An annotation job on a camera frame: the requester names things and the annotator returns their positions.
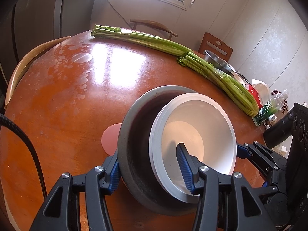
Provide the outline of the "near celery bunch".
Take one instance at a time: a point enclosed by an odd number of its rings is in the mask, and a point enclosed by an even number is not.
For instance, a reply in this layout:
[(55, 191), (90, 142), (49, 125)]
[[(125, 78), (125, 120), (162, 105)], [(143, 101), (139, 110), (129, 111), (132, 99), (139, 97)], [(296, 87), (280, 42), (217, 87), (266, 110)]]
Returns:
[(193, 71), (220, 87), (245, 114), (251, 117), (258, 114), (259, 108), (256, 100), (235, 78), (216, 69), (211, 63), (206, 62), (192, 52), (178, 57), (177, 62), (184, 67), (193, 69)]

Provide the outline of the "green label plastic bottle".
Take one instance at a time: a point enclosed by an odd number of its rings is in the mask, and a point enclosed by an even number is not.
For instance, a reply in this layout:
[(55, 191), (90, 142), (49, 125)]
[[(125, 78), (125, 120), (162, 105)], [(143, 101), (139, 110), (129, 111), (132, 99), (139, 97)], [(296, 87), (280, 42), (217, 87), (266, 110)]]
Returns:
[(289, 96), (288, 90), (283, 90), (281, 93), (275, 93), (271, 96), (269, 101), (259, 110), (258, 114), (253, 117), (255, 125), (260, 126), (269, 117), (285, 106), (285, 102)]

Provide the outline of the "red white plastic bag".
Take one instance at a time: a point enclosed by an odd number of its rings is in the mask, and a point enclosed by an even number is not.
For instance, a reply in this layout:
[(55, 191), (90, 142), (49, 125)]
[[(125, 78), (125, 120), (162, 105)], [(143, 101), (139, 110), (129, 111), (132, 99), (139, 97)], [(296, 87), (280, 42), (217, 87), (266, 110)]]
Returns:
[(270, 100), (269, 86), (257, 79), (252, 79), (250, 84), (246, 84), (245, 88), (251, 93), (261, 109)]

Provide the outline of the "far celery bunch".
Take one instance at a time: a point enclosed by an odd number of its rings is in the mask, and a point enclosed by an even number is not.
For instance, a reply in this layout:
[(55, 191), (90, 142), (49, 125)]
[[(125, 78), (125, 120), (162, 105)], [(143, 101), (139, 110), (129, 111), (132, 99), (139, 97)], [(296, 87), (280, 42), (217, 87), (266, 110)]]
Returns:
[(177, 57), (185, 57), (187, 55), (196, 56), (192, 49), (183, 46), (182, 44), (176, 43), (172, 40), (120, 27), (95, 25), (95, 27), (91, 31), (91, 36), (101, 39), (106, 38), (130, 42), (164, 53), (168, 53)]

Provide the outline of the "curved wooden chair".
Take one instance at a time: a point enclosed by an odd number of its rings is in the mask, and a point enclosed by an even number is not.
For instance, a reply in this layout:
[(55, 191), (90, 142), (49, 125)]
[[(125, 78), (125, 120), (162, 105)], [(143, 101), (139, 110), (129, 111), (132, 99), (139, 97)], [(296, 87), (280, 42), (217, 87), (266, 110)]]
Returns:
[(136, 30), (138, 25), (143, 25), (148, 28), (152, 28), (155, 30), (164, 31), (169, 34), (168, 39), (171, 40), (172, 37), (178, 37), (178, 34), (167, 28), (164, 24), (158, 23), (156, 21), (152, 20), (139, 20), (139, 19), (130, 19), (130, 23), (133, 23), (133, 29)]

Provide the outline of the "small white medicine bottle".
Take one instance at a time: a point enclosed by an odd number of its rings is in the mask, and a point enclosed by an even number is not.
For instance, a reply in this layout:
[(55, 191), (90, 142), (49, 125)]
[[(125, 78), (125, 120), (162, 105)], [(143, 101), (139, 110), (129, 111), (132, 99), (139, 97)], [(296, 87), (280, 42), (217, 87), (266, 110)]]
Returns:
[(267, 119), (267, 123), (268, 123), (269, 126), (273, 126), (277, 122), (277, 120), (278, 120), (277, 116), (275, 114), (272, 114)]

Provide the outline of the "celery bunch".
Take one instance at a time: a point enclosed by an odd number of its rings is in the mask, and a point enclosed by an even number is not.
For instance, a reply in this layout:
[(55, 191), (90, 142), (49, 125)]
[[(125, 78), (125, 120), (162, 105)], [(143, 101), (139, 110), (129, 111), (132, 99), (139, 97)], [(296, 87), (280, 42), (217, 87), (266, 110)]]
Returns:
[(185, 57), (187, 55), (196, 56), (192, 49), (183, 46), (182, 44), (176, 43), (172, 40), (120, 27), (95, 25), (95, 27), (91, 31), (91, 36), (101, 39), (106, 38), (130, 42), (164, 53), (168, 53), (177, 57)]
[(245, 114), (251, 117), (258, 114), (259, 108), (256, 100), (235, 78), (216, 69), (211, 63), (206, 62), (192, 52), (178, 57), (177, 62), (184, 67), (193, 69), (193, 71), (220, 87)]

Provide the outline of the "steel mixing bowl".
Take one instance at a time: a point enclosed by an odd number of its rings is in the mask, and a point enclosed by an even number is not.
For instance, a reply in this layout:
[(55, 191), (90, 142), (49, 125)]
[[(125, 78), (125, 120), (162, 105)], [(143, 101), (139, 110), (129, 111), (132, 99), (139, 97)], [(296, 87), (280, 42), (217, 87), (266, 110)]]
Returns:
[(205, 50), (205, 61), (211, 63), (215, 68), (225, 72), (226, 74), (231, 74), (232, 72), (236, 72), (236, 70), (225, 60), (221, 59), (215, 53)]

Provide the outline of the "red white paper bowl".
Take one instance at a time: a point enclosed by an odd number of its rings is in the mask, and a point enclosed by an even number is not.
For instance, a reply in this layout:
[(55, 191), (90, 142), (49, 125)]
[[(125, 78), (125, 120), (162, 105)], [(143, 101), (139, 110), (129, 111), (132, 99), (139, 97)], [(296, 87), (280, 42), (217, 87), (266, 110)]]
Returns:
[(177, 162), (176, 146), (183, 143), (190, 155), (218, 171), (231, 175), (236, 162), (236, 137), (223, 108), (199, 93), (173, 98), (158, 113), (149, 136), (149, 158), (153, 173), (169, 196), (195, 204), (184, 184)]

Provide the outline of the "orange slatted wooden chair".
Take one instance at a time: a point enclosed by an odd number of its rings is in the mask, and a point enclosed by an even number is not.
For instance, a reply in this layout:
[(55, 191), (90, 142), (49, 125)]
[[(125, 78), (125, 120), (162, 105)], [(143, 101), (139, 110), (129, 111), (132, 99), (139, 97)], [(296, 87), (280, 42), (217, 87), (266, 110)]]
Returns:
[(203, 36), (198, 52), (205, 54), (205, 51), (211, 51), (218, 55), (221, 59), (229, 61), (233, 49), (226, 45), (222, 40), (206, 32)]

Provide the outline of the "pink plastic plate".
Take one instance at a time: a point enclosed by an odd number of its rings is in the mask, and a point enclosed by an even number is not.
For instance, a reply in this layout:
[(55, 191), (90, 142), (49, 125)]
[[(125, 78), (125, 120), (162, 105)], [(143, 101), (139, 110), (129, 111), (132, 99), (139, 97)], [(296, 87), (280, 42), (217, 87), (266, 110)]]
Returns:
[(113, 155), (117, 150), (117, 141), (121, 128), (120, 123), (113, 124), (104, 130), (101, 137), (101, 145), (107, 155)]

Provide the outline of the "light wooden chair back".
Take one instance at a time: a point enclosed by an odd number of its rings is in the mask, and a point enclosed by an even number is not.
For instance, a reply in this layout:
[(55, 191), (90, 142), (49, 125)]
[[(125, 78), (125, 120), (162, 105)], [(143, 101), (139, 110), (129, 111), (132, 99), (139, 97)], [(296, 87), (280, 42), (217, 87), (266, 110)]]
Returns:
[(29, 51), (18, 63), (16, 66), (10, 81), (8, 83), (8, 88), (6, 92), (6, 97), (5, 97), (5, 104), (4, 104), (4, 109), (7, 109), (8, 104), (10, 103), (10, 100), (13, 96), (13, 93), (21, 80), (21, 78), (24, 76), (24, 74), (27, 72), (31, 64), (38, 59), (40, 56), (42, 56), (44, 53), (46, 53), (48, 50), (51, 48), (55, 47), (57, 44), (63, 42), (64, 40), (69, 39), (71, 36), (66, 36), (54, 40), (50, 40), (48, 42), (45, 42), (43, 44), (40, 44), (33, 48), (31, 51)]

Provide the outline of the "steel refrigerator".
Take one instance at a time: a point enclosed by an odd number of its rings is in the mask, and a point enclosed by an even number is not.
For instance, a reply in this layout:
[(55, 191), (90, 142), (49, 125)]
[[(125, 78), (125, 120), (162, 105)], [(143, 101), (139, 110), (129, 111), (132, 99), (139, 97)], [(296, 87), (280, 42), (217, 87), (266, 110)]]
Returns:
[(1, 74), (9, 80), (34, 47), (90, 29), (95, 0), (19, 0), (1, 24)]

